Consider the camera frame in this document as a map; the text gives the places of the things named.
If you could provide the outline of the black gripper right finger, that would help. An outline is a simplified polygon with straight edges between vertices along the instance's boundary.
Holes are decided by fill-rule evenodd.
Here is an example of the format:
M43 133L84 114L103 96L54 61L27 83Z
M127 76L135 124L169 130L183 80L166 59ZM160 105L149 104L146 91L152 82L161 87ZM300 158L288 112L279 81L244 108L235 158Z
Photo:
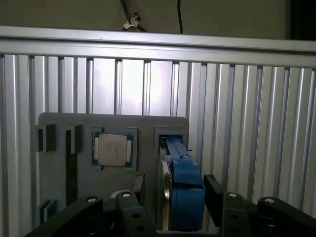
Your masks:
M205 204L220 237L314 237L316 220L276 198L257 203L225 191L214 175L205 175Z

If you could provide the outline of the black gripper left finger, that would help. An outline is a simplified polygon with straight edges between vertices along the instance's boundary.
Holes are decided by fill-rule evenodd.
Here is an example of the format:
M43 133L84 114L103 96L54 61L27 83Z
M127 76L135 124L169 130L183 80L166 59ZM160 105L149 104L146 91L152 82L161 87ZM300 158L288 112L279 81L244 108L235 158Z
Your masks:
M29 237L156 237L145 207L145 175L103 201L83 196L29 232Z

